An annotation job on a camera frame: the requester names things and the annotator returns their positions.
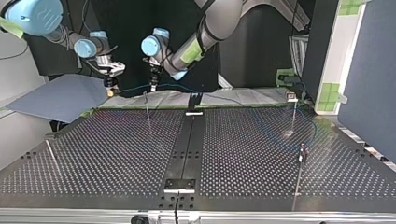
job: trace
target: black background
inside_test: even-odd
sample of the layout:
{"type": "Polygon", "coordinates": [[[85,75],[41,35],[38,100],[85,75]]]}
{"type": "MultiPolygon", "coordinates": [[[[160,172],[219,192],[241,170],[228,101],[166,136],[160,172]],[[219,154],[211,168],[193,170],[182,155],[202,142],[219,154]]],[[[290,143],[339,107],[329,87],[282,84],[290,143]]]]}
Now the black background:
{"type": "MultiPolygon", "coordinates": [[[[315,0],[299,2],[312,18],[315,0]]],[[[68,18],[64,17],[64,24],[71,23],[74,29],[79,29],[83,3],[82,0],[64,0],[65,15],[70,12],[68,18]]],[[[197,30],[203,16],[193,0],[91,0],[91,6],[87,24],[92,29],[100,27],[107,31],[110,44],[119,46],[113,52],[113,58],[127,66],[119,77],[122,90],[149,84],[149,65],[142,61],[145,55],[140,45],[152,34],[154,27],[169,30],[170,46],[177,50],[197,30]],[[93,12],[98,21],[92,19],[93,12]]],[[[180,84],[197,91],[214,91],[219,87],[218,72],[221,72],[235,87],[274,87],[276,70],[292,67],[290,35],[291,24],[273,7],[255,7],[241,20],[235,33],[216,45],[180,84]]],[[[66,53],[59,46],[44,42],[35,39],[32,47],[41,75],[77,70],[71,69],[71,64],[76,64],[72,52],[66,53]]],[[[166,73],[163,74],[162,83],[173,82],[166,73]]],[[[127,91],[123,96],[135,96],[142,91],[127,91]]]]}

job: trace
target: white wall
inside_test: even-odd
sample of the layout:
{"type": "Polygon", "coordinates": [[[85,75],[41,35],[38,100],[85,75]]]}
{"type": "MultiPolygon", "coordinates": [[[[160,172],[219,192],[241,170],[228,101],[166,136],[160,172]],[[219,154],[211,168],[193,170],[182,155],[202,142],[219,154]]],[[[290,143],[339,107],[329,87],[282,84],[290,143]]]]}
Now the white wall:
{"type": "Polygon", "coordinates": [[[17,58],[2,60],[25,48],[24,40],[0,32],[0,169],[38,146],[50,132],[48,120],[4,110],[8,103],[45,84],[30,50],[17,58]]]}

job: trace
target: metal plate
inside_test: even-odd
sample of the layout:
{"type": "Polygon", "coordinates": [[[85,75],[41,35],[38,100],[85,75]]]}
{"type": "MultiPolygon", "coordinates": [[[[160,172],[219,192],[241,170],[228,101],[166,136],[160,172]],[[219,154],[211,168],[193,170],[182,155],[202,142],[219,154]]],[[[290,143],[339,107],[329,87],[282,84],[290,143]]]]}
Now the metal plate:
{"type": "Polygon", "coordinates": [[[193,209],[396,212],[396,174],[322,117],[298,112],[293,119],[287,108],[210,109],[201,132],[191,141],[204,142],[189,147],[201,148],[201,162],[187,161],[183,175],[198,180],[198,192],[186,196],[193,209]],[[300,144],[309,145],[309,156],[294,196],[300,144]]]}
{"type": "Polygon", "coordinates": [[[150,121],[143,110],[96,112],[51,141],[53,155],[41,146],[0,173],[0,206],[173,208],[163,185],[183,118],[171,110],[152,111],[150,121]]]}

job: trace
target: optical breadboard table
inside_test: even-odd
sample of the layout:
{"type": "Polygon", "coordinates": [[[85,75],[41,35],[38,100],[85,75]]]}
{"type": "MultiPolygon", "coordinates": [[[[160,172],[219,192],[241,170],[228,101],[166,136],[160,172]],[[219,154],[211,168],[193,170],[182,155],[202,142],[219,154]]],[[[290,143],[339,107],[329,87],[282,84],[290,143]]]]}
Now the optical breadboard table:
{"type": "Polygon", "coordinates": [[[0,207],[396,214],[396,174],[311,110],[203,111],[79,119],[0,172],[0,207]],[[168,192],[175,181],[192,191],[168,192]]]}

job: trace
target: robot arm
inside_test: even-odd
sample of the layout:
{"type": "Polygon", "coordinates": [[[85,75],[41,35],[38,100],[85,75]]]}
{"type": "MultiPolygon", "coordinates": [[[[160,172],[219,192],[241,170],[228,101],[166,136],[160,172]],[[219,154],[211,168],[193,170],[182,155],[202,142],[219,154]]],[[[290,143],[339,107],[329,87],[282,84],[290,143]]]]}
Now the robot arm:
{"type": "Polygon", "coordinates": [[[242,13],[241,0],[195,0],[205,12],[198,31],[177,51],[169,47],[169,32],[154,29],[154,33],[142,42],[143,52],[150,57],[152,71],[164,68],[175,80],[181,80],[189,66],[205,57],[205,53],[216,43],[228,38],[238,25],[242,13]]]}
{"type": "Polygon", "coordinates": [[[86,37],[63,27],[64,10],[60,0],[0,0],[0,13],[28,35],[44,36],[74,50],[81,58],[95,57],[97,70],[105,75],[107,90],[117,88],[115,77],[123,73],[125,65],[112,62],[106,32],[91,32],[90,37],[86,37]]]}

